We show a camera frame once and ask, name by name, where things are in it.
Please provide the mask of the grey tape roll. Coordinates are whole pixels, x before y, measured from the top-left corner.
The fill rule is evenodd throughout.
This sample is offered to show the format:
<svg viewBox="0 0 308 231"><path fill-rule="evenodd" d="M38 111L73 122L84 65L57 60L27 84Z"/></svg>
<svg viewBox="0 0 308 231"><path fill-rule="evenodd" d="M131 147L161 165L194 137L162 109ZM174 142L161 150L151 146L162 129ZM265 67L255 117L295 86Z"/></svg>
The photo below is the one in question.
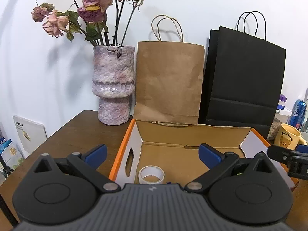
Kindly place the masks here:
<svg viewBox="0 0 308 231"><path fill-rule="evenodd" d="M163 169L155 165L143 167L138 173L140 184L158 185L164 181L165 173Z"/></svg>

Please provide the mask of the pale green bowl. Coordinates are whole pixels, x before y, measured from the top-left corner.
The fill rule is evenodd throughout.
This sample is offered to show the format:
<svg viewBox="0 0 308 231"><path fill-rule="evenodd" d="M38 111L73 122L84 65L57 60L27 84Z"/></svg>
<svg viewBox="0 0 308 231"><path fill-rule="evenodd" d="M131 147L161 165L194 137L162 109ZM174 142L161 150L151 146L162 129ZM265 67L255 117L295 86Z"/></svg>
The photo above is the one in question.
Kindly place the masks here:
<svg viewBox="0 0 308 231"><path fill-rule="evenodd" d="M301 143L307 146L307 143L308 143L308 133L307 132L301 132Z"/></svg>

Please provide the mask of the yellow bear mug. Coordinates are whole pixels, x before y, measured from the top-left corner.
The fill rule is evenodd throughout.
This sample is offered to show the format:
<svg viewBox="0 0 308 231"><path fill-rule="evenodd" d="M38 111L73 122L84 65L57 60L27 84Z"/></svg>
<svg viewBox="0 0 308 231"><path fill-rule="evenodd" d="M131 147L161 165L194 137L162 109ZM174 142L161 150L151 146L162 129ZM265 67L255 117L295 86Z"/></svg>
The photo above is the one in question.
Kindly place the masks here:
<svg viewBox="0 0 308 231"><path fill-rule="evenodd" d="M281 124L274 145L295 150L298 144L307 145L301 133L289 124Z"/></svg>

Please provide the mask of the red pumpkin cardboard box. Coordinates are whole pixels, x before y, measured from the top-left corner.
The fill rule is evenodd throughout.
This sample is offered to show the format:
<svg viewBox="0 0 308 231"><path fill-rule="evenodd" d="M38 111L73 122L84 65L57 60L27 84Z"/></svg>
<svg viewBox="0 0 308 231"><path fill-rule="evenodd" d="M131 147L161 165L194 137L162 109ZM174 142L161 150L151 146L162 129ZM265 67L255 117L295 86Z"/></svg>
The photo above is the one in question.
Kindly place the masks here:
<svg viewBox="0 0 308 231"><path fill-rule="evenodd" d="M120 186L138 182L139 171L148 165L163 169L164 182L186 185L208 171L198 156L207 143L218 151L253 158L266 152L269 143L254 128L210 125L175 125L132 119L109 174Z"/></svg>

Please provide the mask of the purple white jar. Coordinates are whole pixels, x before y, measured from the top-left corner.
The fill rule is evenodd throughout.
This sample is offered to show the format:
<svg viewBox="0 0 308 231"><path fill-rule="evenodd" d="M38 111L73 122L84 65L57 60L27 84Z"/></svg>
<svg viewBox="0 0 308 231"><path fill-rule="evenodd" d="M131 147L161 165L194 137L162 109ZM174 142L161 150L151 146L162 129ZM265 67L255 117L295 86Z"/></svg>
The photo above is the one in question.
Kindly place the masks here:
<svg viewBox="0 0 308 231"><path fill-rule="evenodd" d="M279 105L281 106L285 106L287 101L287 97L283 94L280 94L280 98L279 98Z"/></svg>

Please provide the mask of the black paper bag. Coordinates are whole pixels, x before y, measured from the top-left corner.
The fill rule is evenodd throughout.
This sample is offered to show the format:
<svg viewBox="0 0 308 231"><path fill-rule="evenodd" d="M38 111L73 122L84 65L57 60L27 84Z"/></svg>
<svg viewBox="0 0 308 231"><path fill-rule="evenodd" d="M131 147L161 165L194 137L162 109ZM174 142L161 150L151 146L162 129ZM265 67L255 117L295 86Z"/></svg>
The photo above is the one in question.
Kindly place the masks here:
<svg viewBox="0 0 308 231"><path fill-rule="evenodd" d="M267 138L276 114L286 50L266 38L211 30L199 124L255 128Z"/></svg>

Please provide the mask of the brown paper bag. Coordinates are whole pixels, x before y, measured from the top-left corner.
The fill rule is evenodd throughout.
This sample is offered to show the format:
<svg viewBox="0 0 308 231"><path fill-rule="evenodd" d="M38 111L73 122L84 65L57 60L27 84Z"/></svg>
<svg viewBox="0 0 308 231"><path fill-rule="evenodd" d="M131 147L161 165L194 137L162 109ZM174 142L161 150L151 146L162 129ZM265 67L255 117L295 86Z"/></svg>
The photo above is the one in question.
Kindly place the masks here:
<svg viewBox="0 0 308 231"><path fill-rule="evenodd" d="M134 118L174 124L197 124L205 48L185 43L180 23L172 18L180 40L141 41L137 48Z"/></svg>

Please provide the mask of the pink textured vase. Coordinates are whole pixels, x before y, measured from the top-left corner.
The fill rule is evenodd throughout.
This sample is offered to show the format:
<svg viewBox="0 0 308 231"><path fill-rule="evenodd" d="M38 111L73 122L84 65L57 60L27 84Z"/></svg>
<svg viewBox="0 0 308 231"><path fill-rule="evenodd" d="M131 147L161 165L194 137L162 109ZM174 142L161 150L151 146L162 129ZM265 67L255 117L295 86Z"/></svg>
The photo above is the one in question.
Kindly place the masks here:
<svg viewBox="0 0 308 231"><path fill-rule="evenodd" d="M93 54L92 92L99 97L98 119L111 126L126 123L135 92L135 48L96 46Z"/></svg>

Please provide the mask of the dried rose bouquet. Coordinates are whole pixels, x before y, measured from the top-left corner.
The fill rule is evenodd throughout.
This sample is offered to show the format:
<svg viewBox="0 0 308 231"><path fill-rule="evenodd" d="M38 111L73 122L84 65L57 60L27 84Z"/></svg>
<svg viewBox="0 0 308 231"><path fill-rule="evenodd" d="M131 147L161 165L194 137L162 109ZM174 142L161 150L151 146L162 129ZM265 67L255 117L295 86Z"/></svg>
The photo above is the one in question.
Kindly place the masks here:
<svg viewBox="0 0 308 231"><path fill-rule="evenodd" d="M75 34L83 34L85 40L93 46L118 46L122 47L124 39L119 38L120 19L124 4L132 5L132 10L138 10L145 0L82 0L82 5L76 2L73 5L76 11L71 9L60 12L53 4L43 3L37 5L32 11L32 19L36 23L42 23L43 30L51 37L66 36L69 41ZM109 37L107 26L107 9L115 5L115 31L113 37Z"/></svg>

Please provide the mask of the white wall outlet box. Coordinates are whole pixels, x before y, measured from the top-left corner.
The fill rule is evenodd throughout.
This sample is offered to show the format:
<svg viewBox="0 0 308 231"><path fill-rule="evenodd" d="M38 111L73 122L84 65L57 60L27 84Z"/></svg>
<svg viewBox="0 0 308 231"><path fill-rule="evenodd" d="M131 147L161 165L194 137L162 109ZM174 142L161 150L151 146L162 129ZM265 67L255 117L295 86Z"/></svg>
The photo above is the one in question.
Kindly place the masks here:
<svg viewBox="0 0 308 231"><path fill-rule="evenodd" d="M36 121L14 115L13 120L23 149L31 154L47 140L45 126Z"/></svg>

